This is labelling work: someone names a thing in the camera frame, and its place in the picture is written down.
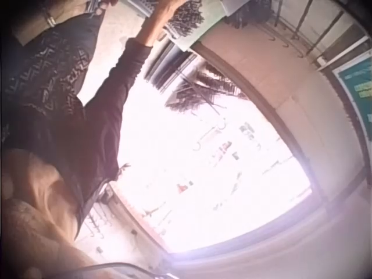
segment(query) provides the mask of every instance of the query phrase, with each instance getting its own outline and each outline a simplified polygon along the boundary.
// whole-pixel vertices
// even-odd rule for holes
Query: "hanging items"
[[[231,80],[208,63],[199,67],[189,80],[184,79],[176,92],[176,102],[167,107],[179,112],[197,109],[204,103],[213,106],[217,95],[246,99],[246,95]]]
[[[225,18],[225,22],[236,29],[241,29],[249,23],[264,23],[271,16],[271,0],[250,0],[231,16]]]
[[[158,4],[158,0],[132,0],[130,2],[140,5],[147,15],[154,11]],[[167,29],[174,39],[179,36],[189,36],[204,22],[204,17],[200,11],[201,7],[202,0],[189,0],[177,9],[167,25]]]

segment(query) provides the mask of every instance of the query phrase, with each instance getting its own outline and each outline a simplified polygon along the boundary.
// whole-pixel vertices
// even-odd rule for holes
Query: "wall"
[[[350,196],[344,195],[364,163],[333,87],[310,59],[298,58],[291,47],[269,41],[255,27],[236,30],[220,23],[201,38],[201,45],[194,50],[207,49],[200,54],[218,58],[210,63],[225,65],[220,70],[229,78],[238,74],[251,100],[259,93],[281,119],[326,199],[340,201],[343,193],[345,201],[332,213],[322,207],[295,227],[239,252],[174,262],[175,274],[192,279],[363,278],[370,270],[371,192],[364,180]]]
[[[175,263],[174,274],[183,279],[366,278],[371,259],[370,194],[363,183],[333,218],[321,210],[306,224],[243,252]]]
[[[220,23],[201,44],[275,110],[305,154],[300,162],[310,166],[327,198],[340,193],[363,168],[357,136],[337,93],[307,58],[298,58],[278,40],[269,41],[255,27],[237,30]]]
[[[278,11],[279,1],[280,0],[273,0],[271,6],[275,14]],[[283,1],[280,13],[281,20],[285,21],[290,28],[295,30],[305,10],[306,4],[307,0]],[[314,43],[339,12],[340,9],[338,5],[331,0],[313,1],[299,30],[300,35],[305,37],[307,42]],[[352,18],[344,13],[328,34],[320,41],[314,53],[316,55],[321,54],[322,51],[332,45],[339,35],[345,32],[352,23]]]

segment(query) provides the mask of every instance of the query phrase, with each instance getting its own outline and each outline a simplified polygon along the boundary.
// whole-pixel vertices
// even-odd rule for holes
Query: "dark blouse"
[[[103,185],[119,171],[123,106],[151,48],[130,38],[83,107],[76,92],[92,53],[61,29],[31,42],[32,55],[2,80],[1,148],[27,150],[57,168],[78,202],[80,229]]]

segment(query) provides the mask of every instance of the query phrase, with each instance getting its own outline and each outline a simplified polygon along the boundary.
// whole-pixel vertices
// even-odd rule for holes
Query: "skin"
[[[135,39],[152,47],[184,2],[160,0]],[[108,6],[102,3],[97,12]],[[1,172],[1,249],[21,278],[41,279],[96,264],[74,247],[77,205],[53,166],[27,151],[11,149],[2,154]],[[92,278],[112,277],[102,271]]]

